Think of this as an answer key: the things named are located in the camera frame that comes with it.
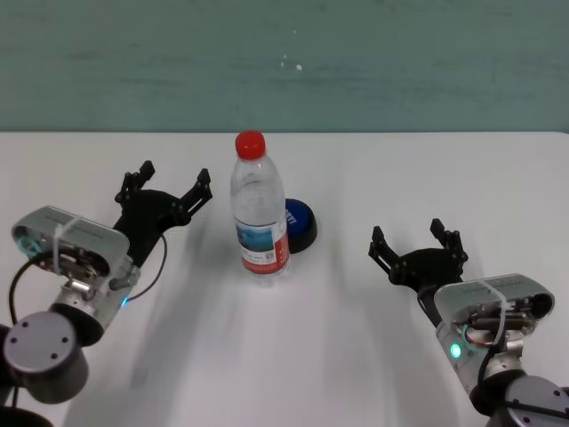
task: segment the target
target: white table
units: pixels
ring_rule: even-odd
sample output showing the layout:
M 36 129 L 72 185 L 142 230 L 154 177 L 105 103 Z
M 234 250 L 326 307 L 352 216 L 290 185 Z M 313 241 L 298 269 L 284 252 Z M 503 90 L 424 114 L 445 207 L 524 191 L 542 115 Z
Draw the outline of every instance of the white table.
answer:
M 433 217 L 460 230 L 464 278 L 524 273 L 557 308 L 526 342 L 524 366 L 569 384 L 569 137 L 561 133 L 273 134 L 268 153 L 288 197 L 308 202 L 316 243 L 267 289 L 251 283 L 229 209 L 234 135 L 0 134 L 4 293 L 25 261 L 10 239 L 23 215 L 55 205 L 112 225 L 123 173 L 152 159 L 148 188 L 181 195 L 202 166 L 213 200 L 167 233 L 156 288 L 126 305 L 86 351 L 71 402 L 20 405 L 60 427 L 472 426 L 471 408 L 413 292 L 367 257 L 380 224 L 395 250 L 437 246 Z M 144 265 L 156 274 L 162 248 Z M 22 279 L 19 314 L 45 310 L 61 279 Z M 0 321 L 9 324 L 6 303 Z

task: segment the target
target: red bottle cap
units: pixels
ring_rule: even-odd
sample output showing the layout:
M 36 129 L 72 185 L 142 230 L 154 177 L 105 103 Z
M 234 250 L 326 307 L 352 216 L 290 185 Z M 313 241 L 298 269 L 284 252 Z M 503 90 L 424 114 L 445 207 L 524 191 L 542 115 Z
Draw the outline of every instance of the red bottle cap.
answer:
M 259 131 L 244 131 L 236 137 L 235 148 L 243 160 L 256 160 L 265 155 L 265 138 Z

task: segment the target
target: plastic water bottle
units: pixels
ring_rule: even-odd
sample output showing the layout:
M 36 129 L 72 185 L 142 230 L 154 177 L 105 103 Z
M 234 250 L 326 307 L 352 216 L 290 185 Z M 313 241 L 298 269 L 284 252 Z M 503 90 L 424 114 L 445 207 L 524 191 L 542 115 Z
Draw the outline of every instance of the plastic water bottle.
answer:
M 285 190 L 275 164 L 266 154 L 262 133 L 242 132 L 235 145 L 231 207 L 243 265 L 252 273 L 272 275 L 283 269 L 290 256 Z

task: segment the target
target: green led light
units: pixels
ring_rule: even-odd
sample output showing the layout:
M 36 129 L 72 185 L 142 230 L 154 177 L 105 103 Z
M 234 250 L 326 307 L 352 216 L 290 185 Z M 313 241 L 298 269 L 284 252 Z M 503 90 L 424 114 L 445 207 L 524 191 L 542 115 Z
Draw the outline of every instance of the green led light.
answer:
M 453 345 L 451 345 L 450 352 L 451 352 L 451 357 L 453 359 L 458 359 L 462 353 L 461 346 L 459 344 L 457 344 L 456 342 L 453 342 Z

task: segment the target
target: teal wall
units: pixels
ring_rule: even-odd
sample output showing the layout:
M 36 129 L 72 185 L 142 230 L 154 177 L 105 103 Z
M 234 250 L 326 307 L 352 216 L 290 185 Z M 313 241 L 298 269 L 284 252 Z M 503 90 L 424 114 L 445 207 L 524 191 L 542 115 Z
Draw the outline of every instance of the teal wall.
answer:
M 569 130 L 569 0 L 0 0 L 0 130 Z

